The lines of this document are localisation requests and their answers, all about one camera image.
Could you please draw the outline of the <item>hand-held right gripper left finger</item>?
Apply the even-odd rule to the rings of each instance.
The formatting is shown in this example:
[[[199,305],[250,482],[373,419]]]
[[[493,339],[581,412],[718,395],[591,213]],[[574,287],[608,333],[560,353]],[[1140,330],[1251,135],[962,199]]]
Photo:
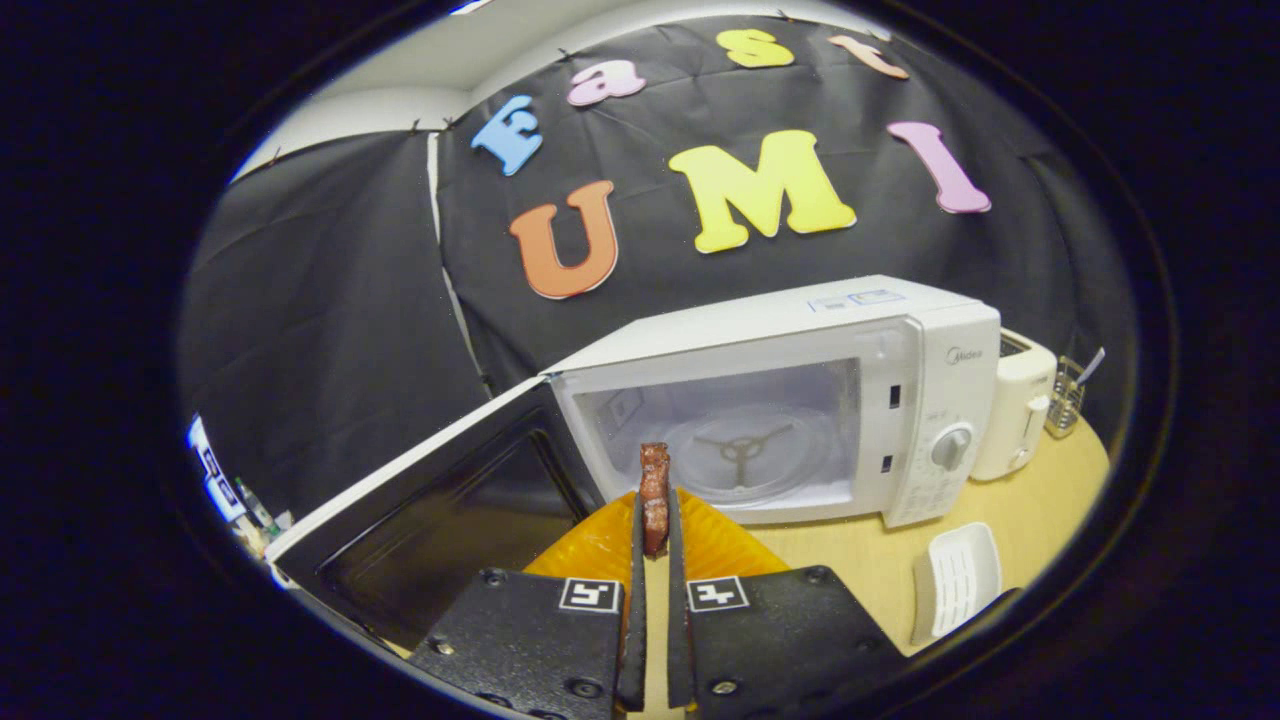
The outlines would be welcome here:
[[[529,716],[644,706],[643,519],[627,493],[524,571],[479,570],[410,655],[458,696]]]

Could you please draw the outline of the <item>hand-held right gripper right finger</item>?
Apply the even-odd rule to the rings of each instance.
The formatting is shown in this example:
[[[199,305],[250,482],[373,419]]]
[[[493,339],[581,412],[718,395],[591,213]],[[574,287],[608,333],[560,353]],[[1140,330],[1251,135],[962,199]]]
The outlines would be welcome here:
[[[681,489],[668,551],[668,698],[690,717],[823,719],[906,670],[832,568],[756,571],[765,547]]]

